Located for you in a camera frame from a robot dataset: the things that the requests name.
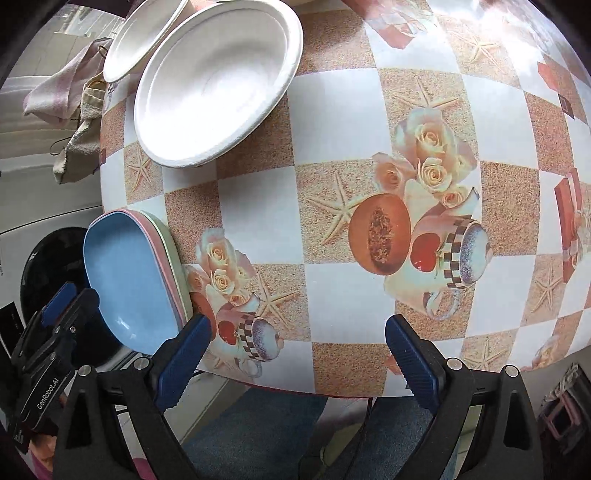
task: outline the starfish print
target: starfish print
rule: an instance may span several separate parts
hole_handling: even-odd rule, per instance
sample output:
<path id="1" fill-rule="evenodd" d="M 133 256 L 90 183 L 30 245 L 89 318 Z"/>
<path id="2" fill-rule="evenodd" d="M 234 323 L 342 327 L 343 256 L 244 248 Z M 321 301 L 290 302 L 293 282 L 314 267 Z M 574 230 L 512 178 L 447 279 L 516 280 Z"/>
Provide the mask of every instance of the starfish print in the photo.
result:
<path id="1" fill-rule="evenodd" d="M 542 293 L 538 302 L 532 307 L 532 313 L 542 306 L 544 300 L 548 302 L 548 307 L 552 310 L 554 307 L 554 289 L 562 283 L 561 277 L 554 278 L 554 265 L 550 264 L 550 269 L 548 269 L 548 275 L 545 280 L 534 277 L 534 282 L 541 289 Z"/>
<path id="2" fill-rule="evenodd" d="M 135 172 L 135 183 L 134 183 L 134 188 L 133 188 L 134 191 L 138 187 L 141 177 L 145 178 L 150 186 L 153 185 L 152 179 L 150 178 L 150 175 L 148 174 L 148 169 L 147 169 L 148 163 L 150 163 L 150 159 L 148 158 L 147 155 L 145 155 L 142 152 L 142 149 L 139 147 L 139 144 L 137 144 L 137 150 L 138 150 L 137 163 L 135 163 L 135 164 L 127 163 L 125 165 L 126 167 L 129 167 L 132 171 Z"/>
<path id="3" fill-rule="evenodd" d="M 337 235 L 337 233 L 341 231 L 345 225 L 349 224 L 355 209 L 367 198 L 367 196 L 364 196 L 349 200 L 345 192 L 345 188 L 343 187 L 343 182 L 341 181 L 337 172 L 333 173 L 333 181 L 333 189 L 336 193 L 336 201 L 321 199 L 315 196 L 304 197 L 304 200 L 307 200 L 312 205 L 335 216 L 328 230 L 324 234 L 324 237 L 322 237 L 322 240 L 320 241 L 321 245 L 326 245 Z"/>
<path id="4" fill-rule="evenodd" d="M 474 35 L 474 33 L 472 33 L 472 31 L 469 28 L 468 28 L 468 32 L 470 32 L 470 35 L 472 36 L 472 38 L 466 38 L 454 31 L 451 31 L 450 33 L 473 48 L 472 55 L 470 56 L 469 62 L 474 63 L 476 60 L 478 60 L 478 58 L 480 58 L 481 55 L 483 55 L 487 59 L 489 59 L 495 67 L 500 69 L 501 68 L 500 65 L 497 63 L 495 58 L 492 56 L 491 52 L 488 51 L 490 48 L 497 48 L 500 45 L 495 42 L 482 41 L 482 39 L 478 38 L 476 35 Z"/>
<path id="5" fill-rule="evenodd" d="M 255 315 L 257 317 L 264 317 L 266 313 L 272 313 L 273 315 L 275 315 L 279 319 L 279 321 L 285 327 L 291 329 L 291 325 L 289 324 L 289 322 L 287 321 L 285 316 L 281 313 L 281 311 L 279 310 L 278 307 L 284 301 L 289 300 L 289 299 L 293 298 L 295 295 L 297 295 L 297 292 L 291 291 L 289 293 L 281 293 L 281 294 L 271 295 L 271 293 L 269 293 L 269 287 L 267 287 L 267 285 L 263 281 L 261 274 L 258 273 L 256 276 L 257 276 L 258 281 L 261 285 L 262 294 L 260 295 L 261 296 L 261 298 L 260 298 L 261 304 L 257 308 Z"/>
<path id="6" fill-rule="evenodd" d="M 464 362 L 471 368 L 475 370 L 490 370 L 491 363 L 494 360 L 499 358 L 501 355 L 507 352 L 507 349 L 500 350 L 499 352 L 493 354 L 491 352 L 491 340 L 486 337 L 484 342 L 484 348 L 482 349 L 482 353 L 480 357 L 474 356 L 464 356 Z"/>
<path id="7" fill-rule="evenodd" d="M 423 107 L 423 108 L 437 108 L 439 110 L 445 110 L 447 107 L 455 105 L 456 102 L 460 99 L 459 97 L 448 97 L 448 98 L 438 98 L 433 99 L 427 93 L 427 89 L 419 79 L 419 77 L 415 77 L 417 81 L 417 92 L 420 97 L 420 100 L 414 100 L 403 95 L 396 95 L 393 94 L 392 96 L 408 106 L 413 108 L 415 107 Z"/>

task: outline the pink towel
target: pink towel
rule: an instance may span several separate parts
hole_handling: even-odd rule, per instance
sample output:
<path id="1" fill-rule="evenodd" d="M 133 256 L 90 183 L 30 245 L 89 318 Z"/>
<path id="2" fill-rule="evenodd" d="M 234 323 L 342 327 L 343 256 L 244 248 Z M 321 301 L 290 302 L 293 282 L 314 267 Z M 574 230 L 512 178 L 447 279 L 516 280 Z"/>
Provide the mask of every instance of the pink towel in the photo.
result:
<path id="1" fill-rule="evenodd" d="M 23 102 L 24 114 L 32 113 L 49 124 L 64 127 L 80 106 L 84 84 L 103 69 L 105 58 L 99 47 L 109 48 L 111 42 L 111 38 L 95 40 L 59 72 L 33 89 Z"/>

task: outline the metal bolt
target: metal bolt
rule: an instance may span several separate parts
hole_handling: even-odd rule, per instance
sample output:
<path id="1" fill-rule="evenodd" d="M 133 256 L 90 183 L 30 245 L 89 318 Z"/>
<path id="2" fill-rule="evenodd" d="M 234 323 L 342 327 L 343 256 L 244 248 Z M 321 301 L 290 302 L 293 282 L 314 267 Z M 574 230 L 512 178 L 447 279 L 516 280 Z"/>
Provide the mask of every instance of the metal bolt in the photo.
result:
<path id="1" fill-rule="evenodd" d="M 82 365 L 78 370 L 78 375 L 85 377 L 90 372 L 92 372 L 92 367 L 90 365 Z"/>
<path id="2" fill-rule="evenodd" d="M 150 360 L 148 360 L 146 357 L 142 357 L 142 358 L 138 358 L 135 362 L 134 362 L 134 368 L 136 370 L 143 370 L 144 368 L 146 368 L 148 365 L 150 364 Z"/>
<path id="3" fill-rule="evenodd" d="M 463 363 L 461 360 L 458 360 L 457 358 L 448 358 L 447 366 L 452 370 L 461 370 Z"/>
<path id="4" fill-rule="evenodd" d="M 513 365 L 507 365 L 505 367 L 505 373 L 511 378 L 515 378 L 517 375 L 519 375 L 519 369 Z"/>

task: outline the white bowl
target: white bowl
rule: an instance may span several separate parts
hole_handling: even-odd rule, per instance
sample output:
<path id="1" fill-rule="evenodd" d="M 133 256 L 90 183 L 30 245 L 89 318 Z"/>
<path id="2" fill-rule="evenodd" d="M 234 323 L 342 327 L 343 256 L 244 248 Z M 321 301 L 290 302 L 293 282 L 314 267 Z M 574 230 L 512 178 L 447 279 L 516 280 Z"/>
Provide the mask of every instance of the white bowl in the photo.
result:
<path id="1" fill-rule="evenodd" d="M 113 40 L 103 75 L 116 82 L 128 73 L 140 73 L 168 33 L 195 13 L 189 0 L 146 0 L 121 27 Z"/>
<path id="2" fill-rule="evenodd" d="M 302 46 L 300 20 L 279 0 L 235 0 L 192 15 L 159 46 L 139 82 L 141 147 L 175 168 L 227 152 L 285 94 Z"/>

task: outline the jeans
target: jeans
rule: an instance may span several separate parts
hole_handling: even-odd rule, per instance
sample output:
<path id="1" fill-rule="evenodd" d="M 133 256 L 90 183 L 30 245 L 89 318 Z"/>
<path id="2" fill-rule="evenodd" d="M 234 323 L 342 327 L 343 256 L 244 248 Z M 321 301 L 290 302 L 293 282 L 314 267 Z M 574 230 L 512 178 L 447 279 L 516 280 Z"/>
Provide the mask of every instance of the jeans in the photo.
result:
<path id="1" fill-rule="evenodd" d="M 183 448 L 204 480 L 297 480 L 325 404 L 326 397 L 251 388 Z M 414 397 L 377 399 L 347 480 L 392 480 L 430 420 Z M 356 445 L 354 438 L 323 480 L 343 478 Z M 452 480 L 455 463 L 456 454 L 441 480 Z"/>

